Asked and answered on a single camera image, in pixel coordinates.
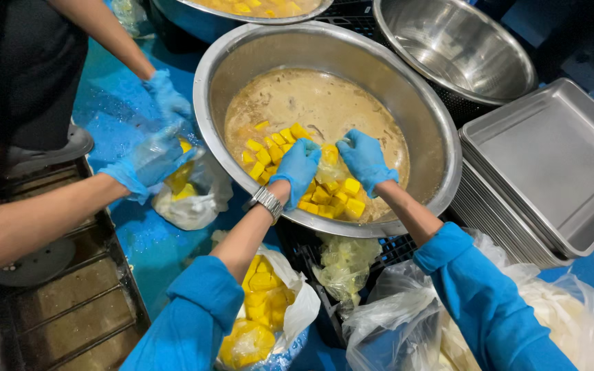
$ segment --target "stainless steel bowl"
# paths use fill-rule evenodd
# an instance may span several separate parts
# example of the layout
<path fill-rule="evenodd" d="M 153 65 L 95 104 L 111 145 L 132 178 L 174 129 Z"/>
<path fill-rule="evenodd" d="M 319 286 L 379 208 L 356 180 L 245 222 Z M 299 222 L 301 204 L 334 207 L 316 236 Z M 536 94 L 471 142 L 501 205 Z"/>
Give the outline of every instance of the stainless steel bowl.
<path fill-rule="evenodd" d="M 519 42 L 462 0 L 375 0 L 373 13 L 411 67 L 459 97 L 503 105 L 537 87 Z"/>
<path fill-rule="evenodd" d="M 235 27 L 245 23 L 292 24 L 307 21 L 331 6 L 334 0 L 322 0 L 320 6 L 308 14 L 285 18 L 257 18 L 216 11 L 189 0 L 152 0 L 166 18 L 196 38 L 211 44 Z"/>
<path fill-rule="evenodd" d="M 205 52 L 194 76 L 194 110 L 206 144 L 249 193 L 259 189 L 224 145 L 231 99 L 254 77 L 287 67 L 326 71 L 357 83 L 391 112 L 410 157 L 408 192 L 436 215 L 450 204 L 462 171 L 460 142 L 450 115 L 432 88 L 394 53 L 341 27 L 310 21 L 288 26 L 246 24 Z M 404 234 L 390 213 L 373 223 L 334 221 L 293 210 L 283 213 L 308 228 L 360 238 Z"/>

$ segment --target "metal watch band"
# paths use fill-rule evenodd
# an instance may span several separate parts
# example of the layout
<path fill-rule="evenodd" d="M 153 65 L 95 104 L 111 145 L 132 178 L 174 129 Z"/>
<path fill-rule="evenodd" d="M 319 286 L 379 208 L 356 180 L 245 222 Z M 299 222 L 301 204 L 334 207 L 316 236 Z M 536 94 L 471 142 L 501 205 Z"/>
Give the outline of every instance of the metal watch band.
<path fill-rule="evenodd" d="M 249 209 L 252 208 L 252 206 L 254 206 L 257 202 L 264 206 L 269 211 L 269 213 L 272 214 L 272 217 L 274 218 L 274 223 L 272 223 L 272 225 L 276 224 L 278 217 L 281 216 L 281 213 L 283 212 L 283 206 L 276 196 L 274 196 L 274 193 L 271 193 L 265 187 L 260 187 L 260 189 L 252 196 L 249 201 L 247 201 L 247 203 L 244 204 L 242 208 L 244 211 L 249 211 Z"/>

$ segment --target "blue sleeve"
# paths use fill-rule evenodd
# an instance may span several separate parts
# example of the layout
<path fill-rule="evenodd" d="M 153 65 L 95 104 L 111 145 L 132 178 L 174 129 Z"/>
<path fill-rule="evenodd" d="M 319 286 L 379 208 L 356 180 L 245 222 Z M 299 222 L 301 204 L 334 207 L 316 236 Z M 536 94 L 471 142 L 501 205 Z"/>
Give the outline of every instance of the blue sleeve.
<path fill-rule="evenodd" d="M 473 246 L 471 236 L 446 223 L 414 255 L 432 277 L 482 370 L 576 370 L 549 339 L 517 285 Z"/>
<path fill-rule="evenodd" d="M 169 304 L 120 370 L 211 370 L 244 291 L 217 257 L 200 256 L 171 283 Z"/>

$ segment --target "blue nitrile glove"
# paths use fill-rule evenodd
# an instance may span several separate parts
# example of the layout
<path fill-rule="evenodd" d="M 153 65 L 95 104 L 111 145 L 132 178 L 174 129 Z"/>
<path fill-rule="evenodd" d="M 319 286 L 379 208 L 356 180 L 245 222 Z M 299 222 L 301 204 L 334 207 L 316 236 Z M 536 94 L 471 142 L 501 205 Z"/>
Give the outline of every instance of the blue nitrile glove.
<path fill-rule="evenodd" d="M 100 172 L 108 174 L 132 192 L 127 199 L 143 205 L 149 196 L 148 187 L 163 181 L 196 155 L 196 148 L 183 154 L 180 140 L 176 138 L 178 129 L 177 126 L 165 127 Z"/>
<path fill-rule="evenodd" d="M 336 147 L 350 173 L 361 183 L 369 198 L 377 197 L 373 193 L 375 184 L 389 179 L 398 182 L 398 172 L 395 169 L 389 170 L 384 162 L 379 140 L 356 129 L 348 131 L 345 137 L 350 139 L 351 144 L 339 140 Z"/>
<path fill-rule="evenodd" d="M 155 71 L 150 80 L 142 80 L 141 84 L 159 105 L 165 124 L 182 126 L 188 131 L 187 139 L 190 133 L 197 134 L 191 104 L 173 88 L 168 70 Z"/>
<path fill-rule="evenodd" d="M 283 155 L 281 164 L 278 165 L 276 174 L 269 178 L 269 183 L 272 184 L 277 180 L 290 182 L 290 199 L 286 202 L 286 210 L 297 207 L 299 198 L 306 193 L 308 185 L 318 171 L 320 157 L 322 157 L 320 146 L 304 138 L 298 139 Z"/>

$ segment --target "stainless steel tray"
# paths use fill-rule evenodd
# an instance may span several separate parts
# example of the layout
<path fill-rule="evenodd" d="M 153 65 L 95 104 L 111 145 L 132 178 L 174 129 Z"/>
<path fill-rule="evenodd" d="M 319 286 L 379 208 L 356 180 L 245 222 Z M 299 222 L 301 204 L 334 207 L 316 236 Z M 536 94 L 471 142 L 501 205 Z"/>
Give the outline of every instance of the stainless steel tray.
<path fill-rule="evenodd" d="M 489 234 L 515 263 L 534 263 L 541 269 L 572 263 L 551 252 L 466 159 L 451 208 L 466 225 Z"/>
<path fill-rule="evenodd" d="M 467 123 L 476 169 L 567 257 L 594 250 L 594 100 L 567 79 Z"/>

